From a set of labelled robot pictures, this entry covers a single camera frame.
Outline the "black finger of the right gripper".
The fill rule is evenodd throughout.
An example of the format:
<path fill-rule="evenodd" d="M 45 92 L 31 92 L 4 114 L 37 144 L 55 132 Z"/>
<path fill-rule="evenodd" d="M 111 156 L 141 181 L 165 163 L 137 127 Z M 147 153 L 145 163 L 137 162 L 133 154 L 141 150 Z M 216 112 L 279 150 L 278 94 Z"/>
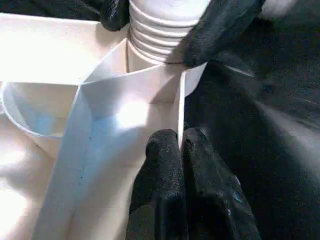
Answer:
<path fill-rule="evenodd" d="M 225 50 L 262 11 L 262 0 L 212 0 L 199 22 L 165 59 L 198 67 Z"/>
<path fill-rule="evenodd" d="M 130 18 L 129 0 L 104 0 L 100 10 L 102 26 L 112 32 L 120 31 Z"/>

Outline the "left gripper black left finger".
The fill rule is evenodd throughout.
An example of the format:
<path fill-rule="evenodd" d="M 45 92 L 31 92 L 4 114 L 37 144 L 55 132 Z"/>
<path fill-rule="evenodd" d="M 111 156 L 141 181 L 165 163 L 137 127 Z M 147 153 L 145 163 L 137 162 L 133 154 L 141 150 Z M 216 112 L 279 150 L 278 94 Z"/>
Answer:
<path fill-rule="evenodd" d="M 158 130 L 148 139 L 145 161 L 133 183 L 127 239 L 186 238 L 185 179 L 178 137 L 172 129 Z"/>

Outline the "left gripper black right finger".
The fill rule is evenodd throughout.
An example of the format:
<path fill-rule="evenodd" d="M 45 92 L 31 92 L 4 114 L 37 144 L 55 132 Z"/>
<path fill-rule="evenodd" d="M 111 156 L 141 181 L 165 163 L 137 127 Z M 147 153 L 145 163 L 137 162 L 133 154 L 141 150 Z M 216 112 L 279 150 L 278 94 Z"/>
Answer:
<path fill-rule="evenodd" d="M 199 128 L 184 132 L 182 157 L 189 239 L 261 239 L 238 178 Z"/>

